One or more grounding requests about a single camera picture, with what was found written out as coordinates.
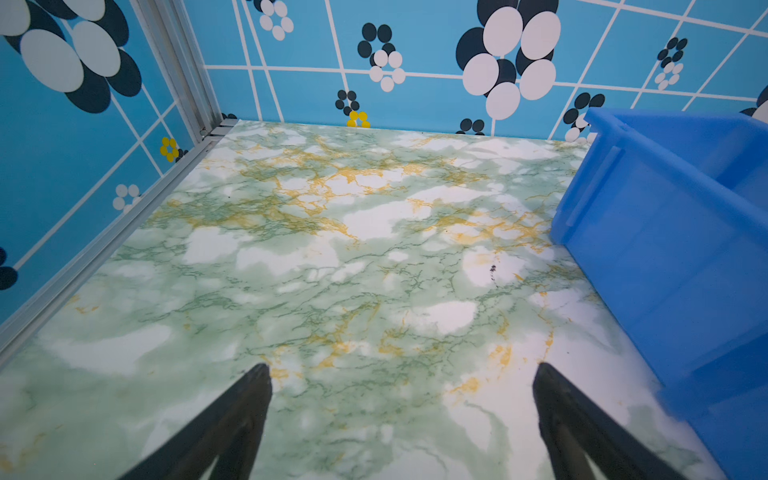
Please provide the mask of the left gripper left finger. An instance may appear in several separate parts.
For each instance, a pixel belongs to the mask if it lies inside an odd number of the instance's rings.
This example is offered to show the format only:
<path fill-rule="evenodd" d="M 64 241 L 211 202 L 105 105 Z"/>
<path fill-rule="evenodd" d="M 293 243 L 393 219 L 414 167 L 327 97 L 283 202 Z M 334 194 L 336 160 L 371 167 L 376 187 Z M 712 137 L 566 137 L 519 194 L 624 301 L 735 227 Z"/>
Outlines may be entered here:
<path fill-rule="evenodd" d="M 269 366 L 257 364 L 124 479 L 248 479 L 273 388 Z"/>

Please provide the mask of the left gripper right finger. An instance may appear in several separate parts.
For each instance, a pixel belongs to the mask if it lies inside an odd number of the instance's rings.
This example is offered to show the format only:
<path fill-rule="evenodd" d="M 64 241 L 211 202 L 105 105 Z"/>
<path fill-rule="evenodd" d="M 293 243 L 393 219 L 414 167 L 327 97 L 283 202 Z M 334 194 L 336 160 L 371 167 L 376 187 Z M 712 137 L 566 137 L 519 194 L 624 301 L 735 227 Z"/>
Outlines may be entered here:
<path fill-rule="evenodd" d="M 607 479 L 683 477 L 552 365 L 538 366 L 533 397 L 555 478 L 593 479 L 594 468 Z"/>

